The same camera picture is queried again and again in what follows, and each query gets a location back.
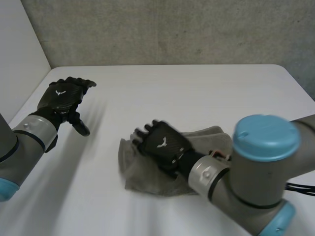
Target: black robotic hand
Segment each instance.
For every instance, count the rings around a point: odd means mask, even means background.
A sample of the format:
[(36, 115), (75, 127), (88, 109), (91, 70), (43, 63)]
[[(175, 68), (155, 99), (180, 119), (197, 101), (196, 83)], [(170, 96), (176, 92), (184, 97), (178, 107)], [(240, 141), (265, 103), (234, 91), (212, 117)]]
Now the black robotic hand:
[[(87, 90), (95, 86), (96, 83), (93, 81), (72, 77), (53, 82), (39, 101), (38, 110), (31, 115), (38, 115), (48, 119), (57, 131), (62, 123), (68, 121), (79, 134), (89, 136), (90, 131), (80, 120), (80, 114), (76, 112), (76, 109), (82, 102), (82, 98), (87, 93)], [(56, 145), (57, 138), (46, 152)]]
[(169, 175), (174, 176), (178, 162), (185, 152), (193, 150), (190, 142), (175, 129), (163, 121), (152, 121), (152, 126), (146, 124), (146, 133), (135, 129), (136, 135), (141, 139), (132, 142), (138, 150), (154, 159), (157, 165)]

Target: gray cloth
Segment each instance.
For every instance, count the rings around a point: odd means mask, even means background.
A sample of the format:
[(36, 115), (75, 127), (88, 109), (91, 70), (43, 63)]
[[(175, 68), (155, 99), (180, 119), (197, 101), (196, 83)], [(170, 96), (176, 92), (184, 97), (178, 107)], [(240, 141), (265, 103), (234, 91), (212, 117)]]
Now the gray cloth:
[[(210, 150), (216, 149), (225, 155), (232, 152), (230, 136), (218, 126), (183, 135), (189, 139), (197, 152), (208, 154)], [(151, 158), (141, 155), (131, 144), (131, 140), (121, 139), (118, 163), (120, 172), (126, 179), (125, 189), (160, 196), (195, 194), (182, 176), (176, 179), (169, 177)]]

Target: blue joint cap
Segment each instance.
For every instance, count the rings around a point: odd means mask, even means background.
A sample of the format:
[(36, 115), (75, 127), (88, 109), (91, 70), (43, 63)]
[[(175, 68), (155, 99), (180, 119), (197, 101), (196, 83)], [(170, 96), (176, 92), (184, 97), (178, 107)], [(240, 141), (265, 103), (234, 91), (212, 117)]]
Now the blue joint cap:
[(282, 236), (289, 227), (295, 215), (295, 208), (290, 202), (286, 202), (276, 216), (260, 232), (259, 236)]
[(300, 143), (300, 132), (293, 123), (271, 115), (253, 115), (241, 119), (233, 135), (234, 150), (244, 158), (257, 162), (290, 157), (300, 147)]
[(16, 183), (0, 178), (0, 202), (10, 200), (16, 191), (20, 189)]

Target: table surface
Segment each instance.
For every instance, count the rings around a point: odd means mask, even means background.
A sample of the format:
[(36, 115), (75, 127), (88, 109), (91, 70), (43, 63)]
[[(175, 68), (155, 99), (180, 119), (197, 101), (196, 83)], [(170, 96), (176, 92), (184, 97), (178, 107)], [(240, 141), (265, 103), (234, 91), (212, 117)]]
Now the table surface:
[[(252, 114), (288, 120), (312, 115), (315, 103), (277, 65), (89, 66), (53, 69), (11, 122), (36, 106), (48, 85), (82, 77), (97, 83), (79, 106), (91, 130), (70, 124), (21, 189), (0, 205), (2, 236), (248, 236), (199, 196), (159, 198), (124, 190), (118, 171), (120, 138), (154, 118), (183, 132), (219, 125), (232, 134)], [(292, 182), (314, 184), (315, 173)], [(286, 193), (297, 208), (287, 236), (315, 235), (314, 198)]]

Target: logo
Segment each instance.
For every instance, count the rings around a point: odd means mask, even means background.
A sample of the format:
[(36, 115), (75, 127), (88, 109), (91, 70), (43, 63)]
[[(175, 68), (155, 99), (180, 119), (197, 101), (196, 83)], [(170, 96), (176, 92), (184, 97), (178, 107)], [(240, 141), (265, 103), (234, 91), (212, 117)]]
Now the logo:
[(167, 145), (166, 143), (166, 137), (163, 138), (163, 143), (158, 145), (157, 148), (165, 147)]
[(56, 94), (57, 94), (57, 96), (59, 96), (60, 94), (63, 94), (63, 93), (65, 93), (66, 91), (63, 91), (63, 92), (58, 92), (57, 90), (56, 90)]

